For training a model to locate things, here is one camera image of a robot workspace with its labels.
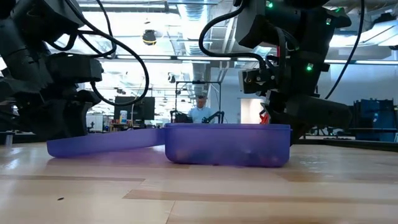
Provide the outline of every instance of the desk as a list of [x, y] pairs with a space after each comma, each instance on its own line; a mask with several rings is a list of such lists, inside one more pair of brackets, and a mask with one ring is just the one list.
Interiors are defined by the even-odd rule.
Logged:
[[130, 128], [129, 124], [111, 124], [109, 127], [110, 132], [125, 131]]
[[398, 223], [398, 153], [299, 145], [260, 169], [176, 165], [162, 150], [0, 148], [2, 223]]

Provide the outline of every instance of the white wall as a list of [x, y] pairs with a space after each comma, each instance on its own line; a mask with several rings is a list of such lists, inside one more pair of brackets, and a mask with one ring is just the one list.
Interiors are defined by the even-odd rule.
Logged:
[[[218, 111], [218, 102], [214, 90], [209, 93], [209, 106], [213, 111]], [[255, 94], [244, 94], [240, 91], [239, 85], [222, 85], [221, 87], [221, 110], [225, 112], [224, 123], [241, 123], [241, 99], [261, 99]]]
[[[318, 82], [321, 97], [335, 84], [343, 65], [332, 65], [328, 73], [322, 73]], [[396, 66], [349, 65], [330, 100], [352, 105], [361, 99], [394, 99], [398, 103], [398, 75]]]
[[241, 123], [259, 124], [261, 122], [260, 111], [263, 110], [263, 99], [241, 99]]
[[87, 127], [91, 127], [91, 122], [94, 122], [94, 128], [90, 129], [90, 131], [102, 131], [103, 119], [103, 115], [86, 115]]
[[[386, 60], [397, 59], [398, 57], [394, 58], [392, 56]], [[318, 91], [322, 98], [326, 96], [336, 82], [342, 68], [343, 65], [331, 65], [328, 73], [321, 74], [318, 82]], [[255, 94], [243, 94], [240, 92], [238, 72], [238, 69], [230, 68], [221, 88], [221, 110], [225, 112], [225, 118], [229, 123], [241, 122], [242, 98], [260, 98]], [[217, 76], [218, 70], [212, 70], [211, 77]], [[218, 103], [214, 90], [211, 90], [208, 96], [208, 106], [217, 111]], [[395, 104], [398, 104], [398, 74], [396, 66], [349, 65], [330, 100], [352, 105], [356, 100], [370, 98], [379, 100], [394, 99]]]

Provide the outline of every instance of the person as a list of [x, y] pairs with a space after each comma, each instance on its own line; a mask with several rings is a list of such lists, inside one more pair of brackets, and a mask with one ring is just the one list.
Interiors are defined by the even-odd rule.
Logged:
[[197, 106], [192, 108], [188, 116], [192, 118], [193, 123], [201, 123], [203, 118], [209, 118], [214, 113], [208, 107], [206, 107], [207, 98], [205, 96], [197, 96]]

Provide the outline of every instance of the wire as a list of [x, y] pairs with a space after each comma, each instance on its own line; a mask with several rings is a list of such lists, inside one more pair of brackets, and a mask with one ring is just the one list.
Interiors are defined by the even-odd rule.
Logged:
[[289, 32], [287, 32], [284, 29], [281, 29], [283, 31], [283, 33], [285, 34], [286, 39], [294, 46], [294, 50], [299, 50], [300, 49], [300, 44], [297, 41], [296, 38], [294, 38], [294, 36], [292, 34], [290, 34]]
[[251, 58], [255, 58], [259, 61], [260, 68], [265, 69], [266, 62], [258, 54], [255, 54], [255, 53], [228, 53], [228, 54], [214, 53], [214, 52], [210, 52], [209, 50], [207, 50], [205, 48], [205, 46], [203, 45], [206, 33], [217, 23], [225, 21], [227, 19], [234, 18], [235, 16], [239, 15], [243, 11], [243, 9], [246, 7], [246, 4], [245, 4], [246, 2], [247, 2], [246, 0], [242, 0], [241, 5], [238, 7], [238, 9], [236, 11], [219, 16], [219, 17], [213, 19], [212, 21], [210, 21], [209, 23], [207, 23], [207, 25], [203, 28], [203, 30], [201, 31], [200, 36], [199, 36], [199, 48], [203, 53], [205, 53], [206, 55], [208, 55], [210, 57], [251, 57]]
[[281, 28], [275, 27], [279, 38], [279, 77], [283, 78], [286, 70], [286, 38]]
[[213, 90], [214, 90], [214, 93], [216, 94], [217, 105], [218, 105], [218, 107], [220, 107], [220, 101], [219, 101], [219, 99], [218, 99], [218, 95], [217, 95], [216, 88], [213, 87]]
[[[105, 20], [106, 20], [106, 26], [108, 27], [108, 32], [109, 35], [113, 37], [113, 33], [112, 33], [112, 27], [111, 27], [111, 21], [109, 20], [109, 16], [108, 13], [106, 12], [105, 7], [103, 6], [102, 2], [100, 0], [96, 0], [96, 2], [99, 5], [99, 8], [101, 9], [101, 11], [104, 14]], [[111, 41], [112, 43], [112, 50], [110, 50], [109, 52], [105, 52], [105, 53], [101, 53], [97, 48], [95, 48], [87, 39], [83, 34], [93, 34], [96, 35], [96, 32], [93, 31], [85, 31], [85, 30], [79, 30], [78, 36], [79, 38], [84, 41], [85, 44], [87, 44], [87, 46], [89, 46], [92, 50], [94, 50], [94, 52], [97, 53], [97, 55], [90, 55], [91, 58], [100, 58], [100, 57], [104, 57], [106, 59], [115, 59], [116, 58], [116, 50], [117, 50], [117, 45]]]
[[68, 50], [72, 49], [73, 46], [75, 45], [76, 38], [77, 38], [77, 34], [76, 34], [76, 33], [70, 34], [68, 43], [67, 43], [67, 45], [64, 46], [64, 47], [60, 47], [60, 46], [57, 45], [56, 43], [49, 43], [49, 45], [50, 45], [51, 47], [53, 47], [55, 50], [59, 50], [59, 51], [68, 51]]
[[158, 3], [164, 3], [165, 0], [155, 0], [155, 1], [141, 1], [141, 2], [136, 2], [136, 1], [126, 1], [126, 2], [122, 2], [122, 1], [103, 1], [105, 4], [118, 4], [118, 5], [123, 5], [123, 4], [158, 4]]
[[116, 48], [112, 48], [109, 52], [101, 53], [100, 50], [98, 50], [96, 47], [94, 47], [93, 44], [90, 43], [90, 41], [87, 40], [87, 38], [84, 36], [84, 34], [88, 34], [86, 32], [81, 32], [82, 30], [79, 30], [78, 36], [79, 38], [91, 49], [94, 50], [97, 54], [96, 55], [90, 55], [89, 57], [91, 58], [100, 58], [104, 57], [106, 59], [114, 59], [116, 58]]
[[346, 69], [347, 69], [347, 67], [348, 67], [348, 65], [349, 65], [349, 63], [350, 63], [350, 61], [351, 61], [351, 59], [352, 59], [353, 56], [354, 56], [355, 50], [356, 50], [356, 48], [357, 48], [357, 46], [358, 46], [358, 44], [359, 44], [359, 41], [361, 40], [361, 34], [362, 34], [362, 27], [363, 27], [364, 17], [365, 17], [365, 0], [361, 0], [361, 17], [360, 17], [360, 19], [359, 19], [358, 36], [356, 37], [356, 41], [355, 41], [355, 44], [354, 44], [354, 46], [353, 46], [353, 49], [352, 49], [350, 55], [348, 56], [347, 62], [346, 62], [346, 64], [344, 65], [344, 67], [343, 67], [343, 69], [342, 69], [340, 75], [338, 76], [336, 83], [333, 85], [333, 87], [331, 88], [330, 92], [329, 92], [329, 93], [327, 94], [327, 96], [325, 97], [326, 100], [329, 99], [329, 97], [331, 96], [331, 94], [332, 94], [332, 93], [334, 92], [334, 90], [336, 89], [336, 87], [337, 87], [337, 85], [339, 84], [341, 78], [343, 77], [343, 75], [344, 75], [344, 73], [345, 73], [345, 71], [346, 71]]
[[274, 64], [272, 64], [271, 61], [279, 63], [279, 57], [276, 57], [276, 56], [273, 56], [273, 55], [267, 55], [266, 56], [266, 64], [267, 64], [267, 66], [271, 69], [272, 74], [276, 75], [275, 74], [276, 73], [275, 66], [274, 66]]
[[103, 95], [101, 95], [99, 93], [99, 91], [97, 90], [97, 88], [95, 86], [95, 82], [90, 82], [94, 93], [98, 96], [99, 99], [101, 99], [105, 103], [107, 103], [109, 105], [112, 105], [112, 106], [131, 106], [131, 105], [133, 105], [133, 104], [135, 104], [137, 102], [140, 102], [146, 96], [146, 94], [148, 92], [148, 89], [149, 89], [149, 73], [148, 73], [147, 67], [145, 66], [144, 61], [140, 58], [140, 56], [138, 54], [135, 53], [135, 51], [131, 50], [126, 44], [120, 42], [118, 39], [115, 39], [113, 36], [102, 32], [97, 27], [95, 27], [92, 23], [90, 23], [83, 16], [83, 14], [73, 5], [71, 0], [65, 0], [65, 2], [68, 4], [70, 9], [77, 16], [77, 18], [79, 18], [86, 26], [88, 26], [90, 29], [92, 29], [94, 32], [96, 32], [98, 35], [100, 35], [100, 36], [102, 36], [104, 38], [107, 38], [108, 40], [114, 42], [116, 45], [119, 45], [120, 47], [122, 47], [124, 50], [128, 51], [131, 55], [133, 55], [137, 59], [137, 61], [141, 64], [142, 69], [144, 70], [144, 75], [145, 75], [144, 92], [142, 93], [142, 95], [139, 98], [137, 98], [137, 99], [135, 99], [133, 101], [129, 101], [129, 102], [125, 102], [125, 103], [114, 103], [114, 102], [111, 102], [111, 101], [107, 100]]

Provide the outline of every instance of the plastic container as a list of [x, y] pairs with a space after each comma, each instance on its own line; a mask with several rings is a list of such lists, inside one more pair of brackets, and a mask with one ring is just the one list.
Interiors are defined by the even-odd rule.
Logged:
[[121, 124], [126, 124], [127, 123], [127, 111], [120, 111], [119, 122]]
[[98, 152], [114, 152], [164, 144], [164, 129], [138, 129], [106, 134], [58, 139], [47, 142], [53, 157], [75, 157]]
[[289, 161], [284, 124], [167, 124], [167, 158], [181, 164], [281, 167]]

